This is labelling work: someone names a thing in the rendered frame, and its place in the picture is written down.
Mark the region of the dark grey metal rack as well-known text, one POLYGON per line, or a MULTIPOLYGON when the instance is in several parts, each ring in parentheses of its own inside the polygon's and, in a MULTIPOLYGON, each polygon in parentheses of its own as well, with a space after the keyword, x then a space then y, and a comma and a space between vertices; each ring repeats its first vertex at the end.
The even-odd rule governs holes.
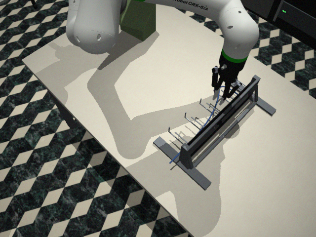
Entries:
MULTIPOLYGON (((175 132, 181 139, 185 141, 185 143, 182 143, 177 137, 175 137, 170 132, 169 127, 168 132, 172 136, 174 136, 180 143, 183 144, 181 146, 180 154, 174 160, 174 162, 183 171, 185 171, 195 182, 197 182, 204 190, 211 184, 211 182, 203 174, 201 174, 195 167, 233 129, 233 127, 252 109, 252 107, 255 104, 270 115, 272 115, 276 111, 274 107, 272 107, 270 104, 268 104, 258 96, 258 83, 260 79, 260 77, 254 75, 251 82, 247 86, 238 80, 243 84, 240 88, 237 89, 239 94, 236 93, 237 96, 235 98, 230 97, 232 98, 231 102, 225 99, 227 102, 229 102, 229 104, 220 112, 207 103, 210 107, 217 111, 218 114, 213 114, 215 117, 205 127, 202 124, 200 124, 197 120, 195 120, 193 117, 191 117, 198 124, 200 124, 203 127, 203 129, 189 143, 185 139, 183 139, 178 133, 175 132), (248 99, 251 100, 253 103, 193 164, 191 157, 246 103, 248 99)), ((160 136, 153 143, 160 150, 162 150, 171 160, 173 160, 178 154, 178 152, 175 149, 173 149, 160 136)))

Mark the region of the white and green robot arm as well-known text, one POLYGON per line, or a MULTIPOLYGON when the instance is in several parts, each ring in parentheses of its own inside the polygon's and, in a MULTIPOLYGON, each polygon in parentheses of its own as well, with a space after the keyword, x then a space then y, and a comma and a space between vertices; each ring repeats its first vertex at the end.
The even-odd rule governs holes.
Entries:
MULTIPOLYGON (((190 11, 217 23, 224 44, 219 58, 222 70, 240 72, 259 38, 256 22, 240 0, 136 0, 190 11)), ((119 17, 127 0, 69 0, 68 40, 90 54, 111 50, 119 37, 119 17)))

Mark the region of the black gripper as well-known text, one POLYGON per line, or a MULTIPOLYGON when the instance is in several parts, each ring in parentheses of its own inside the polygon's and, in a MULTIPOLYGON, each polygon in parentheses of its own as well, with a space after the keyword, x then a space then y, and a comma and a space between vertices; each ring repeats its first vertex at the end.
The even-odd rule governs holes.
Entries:
POLYGON ((214 91, 214 95, 213 95, 213 99, 215 100, 218 97, 219 91, 220 91, 220 87, 223 83, 223 81, 225 82, 225 89, 224 89, 224 93, 223 96, 221 98, 220 104, 222 105, 225 102, 226 98, 230 98, 235 91, 242 85, 242 83, 237 81, 237 76, 239 74, 239 72, 237 73, 230 73, 227 72, 225 70, 222 70, 221 67, 217 67, 215 66, 212 69, 212 87, 215 88, 214 91), (218 74, 219 74, 219 79, 218 79, 218 74), (231 83, 235 83, 234 87, 232 88, 232 90, 230 91, 230 87, 231 87, 231 83), (229 93, 230 91, 230 93, 229 93))

